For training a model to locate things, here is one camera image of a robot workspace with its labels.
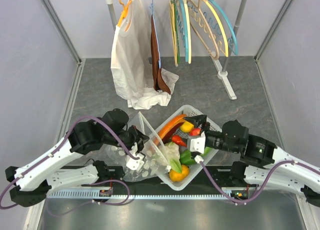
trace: white wall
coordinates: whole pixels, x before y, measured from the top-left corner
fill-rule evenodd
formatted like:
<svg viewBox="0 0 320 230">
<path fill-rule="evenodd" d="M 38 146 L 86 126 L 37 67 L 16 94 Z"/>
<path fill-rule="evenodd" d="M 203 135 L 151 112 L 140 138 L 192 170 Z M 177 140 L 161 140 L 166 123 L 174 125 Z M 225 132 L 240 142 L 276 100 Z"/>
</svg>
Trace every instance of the white wall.
<svg viewBox="0 0 320 230">
<path fill-rule="evenodd" d="M 294 0 L 260 66 L 286 151 L 320 166 L 320 0 Z M 318 219 L 320 209 L 314 208 Z"/>
<path fill-rule="evenodd" d="M 144 0 L 150 5 L 151 0 Z M 241 0 L 216 0 L 228 15 L 232 25 L 236 21 Z M 247 0 L 238 32 L 239 54 L 253 56 L 284 0 Z M 51 0 L 72 43 L 82 58 L 111 56 L 113 27 L 105 0 Z M 113 0 L 116 17 L 122 6 Z M 157 33 L 161 56 L 173 56 L 170 32 L 169 0 L 154 0 Z M 192 40 L 192 55 L 207 56 L 199 39 Z"/>
<path fill-rule="evenodd" d="M 0 0 L 0 191 L 7 167 L 54 144 L 76 67 L 40 0 Z M 0 228 L 22 229 L 27 210 L 0 210 Z"/>
</svg>

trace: orange hanger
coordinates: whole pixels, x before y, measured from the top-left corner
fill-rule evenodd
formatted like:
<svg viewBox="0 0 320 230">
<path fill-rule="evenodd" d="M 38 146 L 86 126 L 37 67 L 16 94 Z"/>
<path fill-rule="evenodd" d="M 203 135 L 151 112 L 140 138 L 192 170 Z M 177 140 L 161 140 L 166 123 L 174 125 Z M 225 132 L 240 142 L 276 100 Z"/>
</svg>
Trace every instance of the orange hanger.
<svg viewBox="0 0 320 230">
<path fill-rule="evenodd" d="M 118 22 L 118 25 L 117 25 L 118 27 L 121 26 L 122 20 L 125 17 L 127 17 L 129 5 L 132 3 L 132 1 L 130 0 L 126 6 L 124 5 L 124 3 L 121 0 L 119 0 L 119 3 L 123 6 L 123 11 L 121 13 L 121 16 L 120 16 L 120 19 L 119 19 L 119 22 Z"/>
</svg>

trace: white cloth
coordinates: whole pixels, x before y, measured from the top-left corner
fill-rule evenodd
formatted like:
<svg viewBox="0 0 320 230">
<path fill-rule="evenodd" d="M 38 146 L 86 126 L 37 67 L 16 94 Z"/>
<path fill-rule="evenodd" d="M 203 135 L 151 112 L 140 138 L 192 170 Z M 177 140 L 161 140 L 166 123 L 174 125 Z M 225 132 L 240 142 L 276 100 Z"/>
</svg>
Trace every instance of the white cloth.
<svg viewBox="0 0 320 230">
<path fill-rule="evenodd" d="M 116 27 L 111 52 L 111 72 L 117 95 L 128 107 L 150 109 L 167 106 L 171 95 L 153 87 L 151 56 L 151 21 L 142 0 L 132 0 L 128 16 Z M 174 92 L 179 76 L 162 69 L 162 78 Z"/>
</svg>

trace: green pepper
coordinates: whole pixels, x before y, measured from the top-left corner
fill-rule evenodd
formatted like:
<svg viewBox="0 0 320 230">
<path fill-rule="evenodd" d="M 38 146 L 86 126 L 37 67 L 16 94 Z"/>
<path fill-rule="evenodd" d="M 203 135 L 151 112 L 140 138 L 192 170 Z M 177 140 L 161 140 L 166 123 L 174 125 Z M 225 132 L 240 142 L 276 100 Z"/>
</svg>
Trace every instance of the green pepper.
<svg viewBox="0 0 320 230">
<path fill-rule="evenodd" d="M 210 148 L 210 147 L 206 147 L 206 148 L 204 149 L 204 153 L 201 154 L 200 156 L 205 156 L 205 155 L 207 155 L 207 154 L 211 151 L 211 149 L 212 149 L 212 148 Z M 191 158 L 191 152 L 190 152 L 190 150 L 185 150 L 183 153 L 181 153 L 181 154 L 180 154 L 180 159 L 179 159 L 179 161 L 180 161 L 181 164 L 187 165 L 187 166 L 196 164 L 196 161 Z"/>
</svg>

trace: brown garment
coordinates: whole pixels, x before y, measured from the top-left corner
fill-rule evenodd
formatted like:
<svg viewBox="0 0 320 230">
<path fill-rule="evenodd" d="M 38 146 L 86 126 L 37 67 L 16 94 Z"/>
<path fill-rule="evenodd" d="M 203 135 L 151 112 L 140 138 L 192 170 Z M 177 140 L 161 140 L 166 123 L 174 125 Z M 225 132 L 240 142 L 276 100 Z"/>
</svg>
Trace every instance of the brown garment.
<svg viewBox="0 0 320 230">
<path fill-rule="evenodd" d="M 151 17 L 151 56 L 152 56 L 152 76 L 153 88 L 158 91 L 162 90 L 171 94 L 170 88 L 166 85 L 161 75 L 161 68 L 159 68 L 159 51 L 156 36 L 156 28 L 154 23 L 154 16 Z"/>
</svg>

